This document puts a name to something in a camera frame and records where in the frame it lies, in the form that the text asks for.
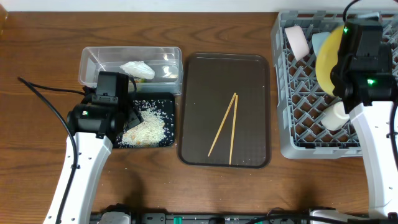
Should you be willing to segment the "yellow plate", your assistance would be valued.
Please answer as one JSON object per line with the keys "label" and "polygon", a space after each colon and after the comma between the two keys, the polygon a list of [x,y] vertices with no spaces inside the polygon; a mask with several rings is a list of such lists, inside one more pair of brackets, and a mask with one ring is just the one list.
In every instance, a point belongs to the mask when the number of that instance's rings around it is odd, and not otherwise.
{"label": "yellow plate", "polygon": [[320,88],[330,96],[334,96],[333,90],[335,88],[330,75],[332,68],[338,62],[338,51],[342,35],[343,26],[337,27],[329,34],[320,46],[315,65],[318,84]]}

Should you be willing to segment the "pale green cup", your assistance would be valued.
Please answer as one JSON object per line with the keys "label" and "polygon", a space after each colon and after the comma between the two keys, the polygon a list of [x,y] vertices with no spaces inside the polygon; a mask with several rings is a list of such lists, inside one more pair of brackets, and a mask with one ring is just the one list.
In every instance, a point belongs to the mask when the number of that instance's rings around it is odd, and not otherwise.
{"label": "pale green cup", "polygon": [[323,114],[324,117],[321,119],[321,123],[330,131],[341,129],[349,121],[349,115],[345,113],[345,107],[342,101],[326,108]]}

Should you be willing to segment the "white napkin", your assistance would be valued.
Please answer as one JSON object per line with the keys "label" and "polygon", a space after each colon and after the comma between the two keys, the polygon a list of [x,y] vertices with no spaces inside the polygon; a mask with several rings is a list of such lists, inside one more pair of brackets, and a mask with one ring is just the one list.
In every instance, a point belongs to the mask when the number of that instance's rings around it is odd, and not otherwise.
{"label": "white napkin", "polygon": [[120,66],[124,73],[141,79],[151,80],[155,77],[155,71],[143,61],[128,62]]}

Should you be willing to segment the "light blue bowl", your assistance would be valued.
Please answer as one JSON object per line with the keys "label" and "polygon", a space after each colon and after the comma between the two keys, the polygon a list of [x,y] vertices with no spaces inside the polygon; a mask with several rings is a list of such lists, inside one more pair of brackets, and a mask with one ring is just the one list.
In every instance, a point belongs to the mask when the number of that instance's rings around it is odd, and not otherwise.
{"label": "light blue bowl", "polygon": [[324,41],[326,41],[329,35],[330,35],[329,32],[321,32],[312,35],[312,47],[316,57],[318,56]]}

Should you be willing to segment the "pink bowl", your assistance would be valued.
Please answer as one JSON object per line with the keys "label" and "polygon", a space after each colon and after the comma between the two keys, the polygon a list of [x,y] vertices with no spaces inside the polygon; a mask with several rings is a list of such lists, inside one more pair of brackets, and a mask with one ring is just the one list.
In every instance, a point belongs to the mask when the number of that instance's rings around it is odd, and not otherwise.
{"label": "pink bowl", "polygon": [[285,28],[285,34],[296,61],[303,59],[310,52],[310,48],[302,28],[300,26]]}

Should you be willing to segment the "wooden chopstick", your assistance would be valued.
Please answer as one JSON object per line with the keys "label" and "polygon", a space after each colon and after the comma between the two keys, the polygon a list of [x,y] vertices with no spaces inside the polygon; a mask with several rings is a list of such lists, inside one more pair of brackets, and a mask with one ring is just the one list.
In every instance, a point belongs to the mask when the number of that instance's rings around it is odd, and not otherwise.
{"label": "wooden chopstick", "polygon": [[229,102],[229,105],[228,105],[228,107],[227,107],[227,109],[226,109],[226,112],[225,112],[225,114],[224,114],[224,116],[223,116],[223,119],[222,119],[222,121],[221,121],[221,124],[220,124],[220,126],[219,126],[219,128],[218,128],[218,130],[217,130],[217,133],[216,133],[216,135],[215,135],[215,138],[214,138],[214,140],[213,140],[213,142],[212,142],[212,145],[211,145],[211,147],[210,147],[210,150],[209,150],[209,152],[208,152],[208,155],[207,155],[208,157],[210,157],[210,156],[211,156],[211,153],[213,152],[213,149],[214,149],[215,144],[216,144],[216,142],[217,142],[217,140],[218,140],[218,137],[219,137],[219,135],[220,135],[220,132],[221,132],[221,130],[223,129],[224,123],[225,123],[225,121],[226,121],[226,119],[227,119],[227,117],[228,117],[229,111],[230,111],[230,109],[231,109],[231,107],[232,107],[232,105],[233,105],[233,103],[234,103],[234,101],[235,101],[236,95],[237,95],[237,93],[233,93],[233,95],[232,95],[231,101]]}
{"label": "wooden chopstick", "polygon": [[235,95],[235,97],[234,97],[233,123],[232,123],[232,130],[231,130],[231,142],[230,142],[230,149],[229,149],[229,165],[231,165],[231,163],[232,163],[232,156],[233,156],[237,107],[238,107],[238,95]]}

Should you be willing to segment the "green yellow snack wrapper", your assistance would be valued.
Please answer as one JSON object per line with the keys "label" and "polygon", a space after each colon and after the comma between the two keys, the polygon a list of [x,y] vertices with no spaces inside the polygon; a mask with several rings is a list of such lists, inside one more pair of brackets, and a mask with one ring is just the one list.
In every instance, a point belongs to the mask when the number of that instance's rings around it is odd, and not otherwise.
{"label": "green yellow snack wrapper", "polygon": [[143,79],[143,78],[134,78],[134,81],[135,81],[136,83],[145,83],[147,80],[146,80],[146,79]]}

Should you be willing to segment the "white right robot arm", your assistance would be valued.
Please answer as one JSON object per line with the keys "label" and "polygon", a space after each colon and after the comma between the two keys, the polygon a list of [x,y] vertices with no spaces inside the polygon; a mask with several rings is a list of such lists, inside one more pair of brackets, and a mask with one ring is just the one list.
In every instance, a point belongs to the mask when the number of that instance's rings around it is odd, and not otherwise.
{"label": "white right robot arm", "polygon": [[397,80],[383,27],[372,19],[347,19],[330,78],[343,100],[363,154],[369,217],[397,217]]}

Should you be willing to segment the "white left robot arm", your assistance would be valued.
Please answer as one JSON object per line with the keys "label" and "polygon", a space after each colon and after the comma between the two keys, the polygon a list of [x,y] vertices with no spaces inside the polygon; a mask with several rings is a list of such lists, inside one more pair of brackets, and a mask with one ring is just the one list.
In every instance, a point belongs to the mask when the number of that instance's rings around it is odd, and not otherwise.
{"label": "white left robot arm", "polygon": [[67,148],[45,223],[88,223],[103,167],[118,137],[142,123],[130,75],[100,72],[67,116]]}

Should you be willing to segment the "grey dishwasher rack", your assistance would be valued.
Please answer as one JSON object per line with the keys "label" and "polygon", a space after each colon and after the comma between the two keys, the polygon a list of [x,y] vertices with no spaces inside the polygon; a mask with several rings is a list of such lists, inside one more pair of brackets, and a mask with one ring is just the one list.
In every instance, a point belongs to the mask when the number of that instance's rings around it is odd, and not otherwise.
{"label": "grey dishwasher rack", "polygon": [[[330,131],[322,125],[324,110],[340,99],[325,93],[315,73],[313,35],[332,32],[343,23],[339,12],[282,11],[271,31],[272,60],[277,77],[277,117],[280,151],[289,159],[338,159],[360,157],[359,140],[353,125]],[[310,51],[297,60],[285,33],[301,27]]]}

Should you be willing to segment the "clear plastic bin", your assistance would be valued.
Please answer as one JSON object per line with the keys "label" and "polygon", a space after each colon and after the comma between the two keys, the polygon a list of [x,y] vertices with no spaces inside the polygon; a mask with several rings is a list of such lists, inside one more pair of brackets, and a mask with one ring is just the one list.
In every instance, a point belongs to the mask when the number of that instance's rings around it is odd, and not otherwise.
{"label": "clear plastic bin", "polygon": [[178,47],[86,47],[82,51],[78,81],[95,88],[99,72],[124,73],[121,65],[143,61],[155,71],[155,77],[145,83],[136,83],[138,92],[182,92],[183,63]]}

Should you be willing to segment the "brown serving tray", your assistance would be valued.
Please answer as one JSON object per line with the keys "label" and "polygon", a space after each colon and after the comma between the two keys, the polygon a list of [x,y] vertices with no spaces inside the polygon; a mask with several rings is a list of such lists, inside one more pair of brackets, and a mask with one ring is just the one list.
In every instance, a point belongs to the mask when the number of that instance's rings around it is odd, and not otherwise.
{"label": "brown serving tray", "polygon": [[[177,153],[188,165],[260,169],[271,160],[269,63],[260,55],[195,53],[184,76]],[[232,163],[234,103],[211,156],[208,152],[233,93],[238,95]]]}

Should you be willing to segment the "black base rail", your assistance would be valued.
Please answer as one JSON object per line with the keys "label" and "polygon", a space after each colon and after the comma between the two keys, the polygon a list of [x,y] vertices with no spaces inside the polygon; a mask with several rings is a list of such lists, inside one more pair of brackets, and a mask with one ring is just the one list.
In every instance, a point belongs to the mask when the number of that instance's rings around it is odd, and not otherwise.
{"label": "black base rail", "polygon": [[397,223],[397,213],[389,212],[386,217],[349,215],[331,207],[315,207],[294,213],[275,207],[266,213],[170,213],[161,209],[134,211],[116,204],[92,213],[90,224],[314,224],[314,223]]}

